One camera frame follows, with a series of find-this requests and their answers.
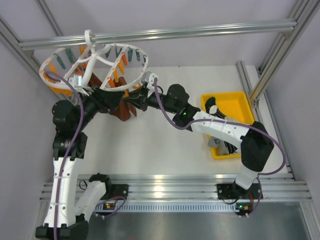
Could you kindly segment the white round clip hanger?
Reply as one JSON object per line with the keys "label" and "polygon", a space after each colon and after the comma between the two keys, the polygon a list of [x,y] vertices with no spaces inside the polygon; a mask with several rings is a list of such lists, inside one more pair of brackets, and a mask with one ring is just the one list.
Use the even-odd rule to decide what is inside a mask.
{"label": "white round clip hanger", "polygon": [[[64,74],[63,80],[57,77],[49,78],[46,74],[51,70],[55,73],[55,68],[51,61],[54,57],[58,56],[58,53],[65,50],[65,48],[58,48],[55,50],[47,59],[42,63],[39,68],[39,76],[42,81],[50,88],[59,89],[63,91],[70,91],[74,88],[69,83],[69,77],[71,75],[82,76],[82,87],[74,88],[78,93],[85,93],[85,90],[89,88],[88,83],[92,76],[96,62],[101,62],[109,67],[102,85],[99,87],[101,90],[106,92],[120,92],[135,90],[140,87],[142,83],[142,75],[147,72],[149,65],[149,57],[147,53],[134,45],[122,44],[122,43],[109,43],[101,49],[96,49],[96,44],[86,44],[85,50],[82,52],[80,57],[73,63],[71,68]],[[115,86],[115,82],[119,81],[119,74],[125,74],[125,66],[127,66],[133,59],[133,54],[136,55],[138,63],[142,64],[140,75],[137,79],[127,83],[123,86]]]}

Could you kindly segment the grey sock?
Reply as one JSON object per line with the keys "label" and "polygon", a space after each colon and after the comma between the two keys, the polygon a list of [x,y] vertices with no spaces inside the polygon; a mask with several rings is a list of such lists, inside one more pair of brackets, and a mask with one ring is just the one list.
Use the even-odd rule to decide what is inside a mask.
{"label": "grey sock", "polygon": [[207,142],[207,146],[210,148],[217,149],[221,144],[221,140],[219,138],[211,136]]}

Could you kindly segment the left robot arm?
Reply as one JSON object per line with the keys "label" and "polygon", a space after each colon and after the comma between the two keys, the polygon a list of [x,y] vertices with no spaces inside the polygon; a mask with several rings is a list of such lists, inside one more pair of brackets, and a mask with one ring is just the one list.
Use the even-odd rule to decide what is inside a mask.
{"label": "left robot arm", "polygon": [[112,184],[106,174],[97,173],[76,200],[81,160],[84,158],[88,137],[84,128],[97,113],[108,113],[120,104],[123,91],[103,91],[93,87],[87,96],[76,94],[78,105],[60,100],[52,107],[56,135],[53,141],[54,176],[47,215],[35,230],[40,240],[85,240],[91,215],[100,200],[125,202],[127,185]]}

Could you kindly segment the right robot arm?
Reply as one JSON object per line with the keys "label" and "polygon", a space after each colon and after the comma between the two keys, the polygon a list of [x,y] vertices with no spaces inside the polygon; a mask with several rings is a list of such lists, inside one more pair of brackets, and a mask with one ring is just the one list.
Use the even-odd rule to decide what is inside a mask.
{"label": "right robot arm", "polygon": [[164,116],[172,113],[174,117],[167,120],[178,130],[210,135],[235,146],[240,150],[242,166],[231,186],[231,195],[246,198],[274,149],[264,125],[257,121],[251,125],[229,122],[212,116],[189,104],[189,97],[180,84],[171,85],[166,94],[152,92],[143,85],[130,92],[124,101],[142,111],[152,107],[160,109]]}

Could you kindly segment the yellow plastic tray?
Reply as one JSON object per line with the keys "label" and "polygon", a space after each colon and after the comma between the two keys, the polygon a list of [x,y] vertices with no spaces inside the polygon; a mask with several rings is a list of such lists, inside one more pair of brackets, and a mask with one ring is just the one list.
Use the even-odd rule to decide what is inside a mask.
{"label": "yellow plastic tray", "polygon": [[[201,95],[201,108],[208,114],[235,123],[252,124],[254,117],[243,91],[206,93]],[[234,145],[208,137],[207,146],[215,160],[239,158],[241,150]]]}

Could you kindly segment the aluminium top crossbar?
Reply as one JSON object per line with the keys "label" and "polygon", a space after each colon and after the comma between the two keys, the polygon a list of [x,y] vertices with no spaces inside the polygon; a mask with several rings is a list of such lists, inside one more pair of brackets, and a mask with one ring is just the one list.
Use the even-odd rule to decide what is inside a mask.
{"label": "aluminium top crossbar", "polygon": [[53,49],[86,44],[132,43],[143,41],[200,38],[225,35],[258,34],[258,33],[290,33],[297,25],[291,19],[264,20],[248,23],[230,23],[203,25],[193,27],[150,29],[140,31],[97,33],[86,30],[82,35],[57,36],[50,38],[23,39],[18,46],[24,51]]}

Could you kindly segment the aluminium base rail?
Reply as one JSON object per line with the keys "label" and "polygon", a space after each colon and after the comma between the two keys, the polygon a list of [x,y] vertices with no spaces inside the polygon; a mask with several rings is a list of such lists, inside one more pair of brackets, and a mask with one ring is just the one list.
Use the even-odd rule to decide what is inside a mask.
{"label": "aluminium base rail", "polygon": [[[130,201],[217,201],[218,184],[232,183],[233,174],[130,175],[112,174],[114,184],[128,185]],[[261,176],[264,202],[299,202],[312,199],[307,183],[290,173]]]}

